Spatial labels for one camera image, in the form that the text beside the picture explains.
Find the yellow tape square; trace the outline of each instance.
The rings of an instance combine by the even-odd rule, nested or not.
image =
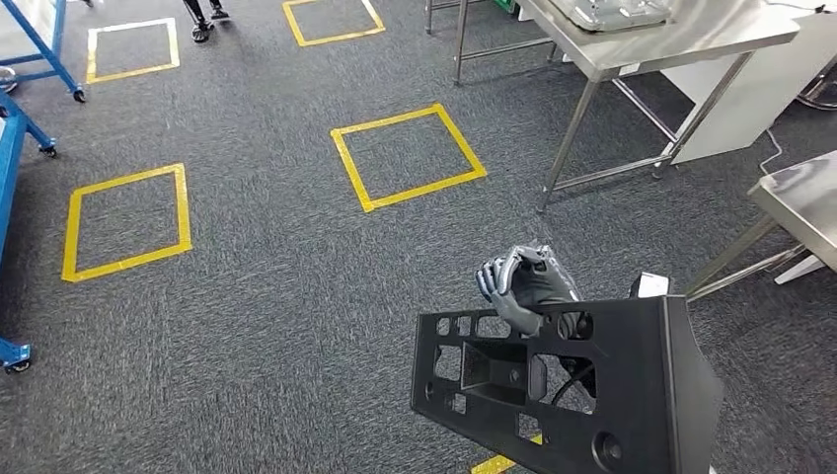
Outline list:
[[[99,33],[121,32],[124,30],[132,30],[134,28],[153,27],[155,25],[165,25],[169,32],[169,63],[159,66],[142,67],[132,71],[118,72],[116,74],[107,74],[104,76],[96,75],[96,49],[99,47]],[[117,25],[115,27],[92,28],[87,35],[87,83],[95,84],[97,82],[113,81],[114,79],[124,79],[126,77],[139,76],[141,74],[148,74],[150,72],[164,71],[172,69],[181,65],[180,51],[178,50],[178,32],[175,28],[174,18],[163,18],[160,20],[152,20],[150,22],[142,23],[128,23],[125,25]]]
[[[442,120],[442,123],[444,123],[448,132],[450,132],[450,134],[453,136],[453,139],[454,141],[456,141],[456,144],[459,146],[459,149],[462,151],[462,154],[465,155],[465,159],[468,160],[468,163],[471,164],[472,170],[450,178],[445,178],[444,180],[430,183],[429,185],[419,186],[417,188],[412,188],[411,190],[402,191],[393,195],[380,197],[378,199],[370,198],[369,193],[366,191],[366,187],[363,186],[363,181],[360,179],[360,174],[357,173],[357,167],[354,165],[354,161],[351,159],[351,154],[349,154],[348,152],[348,147],[345,145],[345,140],[343,139],[343,136],[348,133],[354,133],[356,131],[363,131],[371,128],[377,128],[380,126],[392,125],[394,123],[399,123],[402,121],[418,119],[421,117],[432,115],[438,115],[439,118]],[[483,164],[480,163],[480,160],[477,158],[477,155],[474,154],[474,150],[472,150],[471,147],[468,145],[468,142],[465,141],[465,137],[462,136],[462,132],[459,131],[459,128],[456,127],[456,125],[453,123],[453,120],[450,119],[450,116],[447,114],[447,112],[444,110],[441,104],[433,104],[427,109],[421,109],[420,111],[409,112],[406,114],[401,114],[399,116],[381,118],[379,120],[368,121],[366,123],[346,126],[343,128],[335,128],[332,130],[332,139],[335,141],[335,145],[337,146],[338,151],[341,155],[342,163],[345,166],[346,172],[348,173],[348,178],[351,180],[351,185],[354,187],[354,192],[357,194],[357,198],[360,200],[360,205],[366,212],[372,211],[378,207],[383,207],[385,205],[401,202],[402,200],[415,198],[421,195],[432,193],[434,191],[443,190],[454,185],[459,185],[471,180],[476,180],[477,178],[482,178],[486,175],[486,169],[483,167]]]
[[[543,443],[543,440],[544,437],[540,434],[532,437],[532,442],[535,444],[541,444]],[[516,465],[517,463],[511,459],[497,455],[472,467],[471,474],[502,474]]]
[[[79,222],[81,220],[81,199],[85,195],[97,193],[110,188],[115,188],[128,183],[134,183],[155,176],[173,173],[175,175],[175,201],[178,219],[178,243],[145,254],[129,257],[118,262],[100,265],[81,272],[76,270],[78,257],[78,236]],[[132,267],[147,264],[155,260],[165,259],[173,255],[181,254],[191,250],[191,232],[189,224],[189,199],[186,192],[186,170],[183,163],[164,166],[142,173],[122,176],[113,180],[85,186],[73,191],[70,195],[70,206],[67,212],[67,235],[64,241],[64,265],[61,270],[61,279],[66,281],[82,281],[85,279],[101,277],[103,275],[127,270]]]
[[[381,17],[379,17],[377,12],[375,12],[375,9],[372,8],[372,4],[369,3],[369,0],[360,0],[363,2],[363,6],[366,7],[366,11],[369,13],[369,16],[372,17],[372,21],[375,22],[375,28],[366,30],[365,32],[346,33],[345,35],[337,35],[334,37],[305,39],[305,37],[302,36],[302,31],[299,29],[299,24],[296,22],[296,18],[293,16],[292,7],[294,5],[302,5],[304,3],[313,3],[316,1],[317,0],[290,0],[282,4],[282,10],[285,12],[288,25],[290,26],[290,30],[293,32],[293,37],[296,38],[296,42],[299,43],[300,46],[314,46],[317,44],[325,44],[327,42],[352,40],[355,38],[366,37],[368,35],[375,35],[376,33],[381,33],[386,30],[386,28],[384,28],[384,22],[381,21]]]

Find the hand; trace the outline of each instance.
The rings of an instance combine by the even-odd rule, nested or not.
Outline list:
[[[564,272],[549,246],[514,246],[504,258],[489,260],[476,273],[480,293],[490,301],[512,328],[535,336],[543,318],[523,306],[578,301],[571,278]],[[562,321],[569,338],[574,321]]]

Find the metal table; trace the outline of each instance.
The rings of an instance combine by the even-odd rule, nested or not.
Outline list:
[[[837,88],[837,56],[805,87],[797,100],[821,111],[837,111],[837,101],[833,93],[829,97],[829,88]]]
[[[799,25],[771,11],[761,0],[675,0],[672,5],[674,12],[672,19],[664,25],[596,34],[577,27],[549,0],[518,0],[517,3],[549,35],[546,39],[535,39],[463,54],[469,3],[467,0],[460,0],[459,4],[455,83],[459,83],[463,60],[548,41],[553,41],[557,47],[560,47],[564,54],[587,76],[587,84],[581,93],[570,126],[541,191],[538,210],[544,210],[552,191],[625,173],[642,166],[670,162],[676,158],[721,98],[729,83],[746,64],[752,51],[789,42],[799,31]],[[550,57],[554,53],[555,46],[550,52]],[[665,126],[662,120],[657,118],[633,91],[619,80],[625,76],[717,59],[730,54],[739,54],[739,56],[679,136]],[[616,86],[668,136],[673,143],[671,150],[660,156],[557,183],[578,132],[578,126],[599,84],[609,80],[614,81]]]
[[[749,194],[766,214],[698,272],[686,291],[690,300],[756,272],[780,266],[805,249],[837,272],[837,151],[765,176]],[[799,245],[705,284],[777,225],[799,240]]]

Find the black plastic part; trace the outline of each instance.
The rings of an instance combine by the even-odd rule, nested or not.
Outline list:
[[[533,338],[481,338],[481,318],[493,310],[418,317],[412,408],[429,419],[541,474],[706,474],[723,387],[695,343],[686,301],[661,296],[559,303],[532,308],[544,315]],[[565,312],[588,313],[595,331],[565,340]],[[436,325],[470,318],[471,331],[441,336]],[[462,348],[459,381],[434,373],[439,346]],[[541,403],[542,362],[535,355],[583,357],[595,365],[592,414]],[[523,376],[509,376],[512,370]],[[450,400],[466,398],[464,414]],[[544,444],[518,435],[521,415],[538,422]]]

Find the shoe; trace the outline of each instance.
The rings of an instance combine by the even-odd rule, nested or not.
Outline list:
[[[226,20],[227,18],[230,18],[230,14],[219,7],[212,11],[212,16],[209,18],[212,20]]]
[[[212,25],[211,23],[195,25],[194,28],[191,29],[191,39],[194,42],[206,42],[212,35],[212,30],[214,28],[215,25]]]

